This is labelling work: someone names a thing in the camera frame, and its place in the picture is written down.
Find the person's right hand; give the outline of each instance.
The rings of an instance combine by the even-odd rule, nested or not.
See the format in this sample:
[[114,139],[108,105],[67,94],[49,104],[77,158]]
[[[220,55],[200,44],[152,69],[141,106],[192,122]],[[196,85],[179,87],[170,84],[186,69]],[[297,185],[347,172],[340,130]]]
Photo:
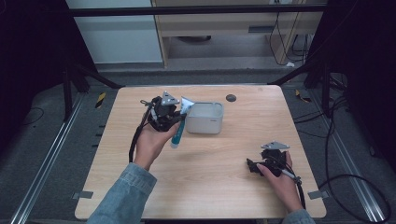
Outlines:
[[165,143],[177,132],[180,123],[174,124],[168,132],[160,133],[151,125],[146,125],[136,143],[134,163],[149,170],[149,167],[160,155]]
[[[292,166],[291,157],[288,151],[286,152],[286,163],[290,167]],[[289,213],[303,209],[294,180],[283,173],[279,177],[276,177],[267,167],[259,163],[257,164],[257,167],[268,180],[271,187],[275,190],[276,196],[283,204],[285,204]]]

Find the person's left hand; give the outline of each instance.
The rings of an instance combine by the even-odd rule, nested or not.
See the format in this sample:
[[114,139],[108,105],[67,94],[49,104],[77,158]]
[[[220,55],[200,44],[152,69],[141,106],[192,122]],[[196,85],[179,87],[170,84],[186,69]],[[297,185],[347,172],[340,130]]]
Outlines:
[[165,143],[176,134],[179,122],[174,124],[168,132],[160,133],[151,125],[146,125],[136,143],[134,163],[149,170],[149,167],[160,155]]

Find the jeans jacket sleeve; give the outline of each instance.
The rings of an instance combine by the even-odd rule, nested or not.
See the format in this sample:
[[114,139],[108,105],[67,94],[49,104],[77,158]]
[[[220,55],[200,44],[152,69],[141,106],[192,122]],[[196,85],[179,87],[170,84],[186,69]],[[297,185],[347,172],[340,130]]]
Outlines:
[[148,171],[129,163],[87,223],[140,223],[156,182],[157,179]]
[[314,219],[309,216],[305,209],[300,209],[289,213],[284,219],[282,224],[315,224]]

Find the white box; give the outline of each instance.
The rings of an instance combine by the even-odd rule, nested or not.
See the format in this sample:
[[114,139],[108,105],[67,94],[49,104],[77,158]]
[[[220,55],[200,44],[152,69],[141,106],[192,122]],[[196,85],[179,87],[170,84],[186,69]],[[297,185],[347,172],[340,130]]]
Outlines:
[[221,103],[196,102],[186,117],[187,132],[220,133],[223,114]]

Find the white cabinet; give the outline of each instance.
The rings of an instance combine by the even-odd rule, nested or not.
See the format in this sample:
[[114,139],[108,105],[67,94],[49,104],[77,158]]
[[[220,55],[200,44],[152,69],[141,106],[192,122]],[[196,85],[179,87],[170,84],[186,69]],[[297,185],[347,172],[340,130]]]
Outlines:
[[[151,7],[150,0],[66,0],[70,8]],[[153,16],[75,17],[96,65],[162,63]]]

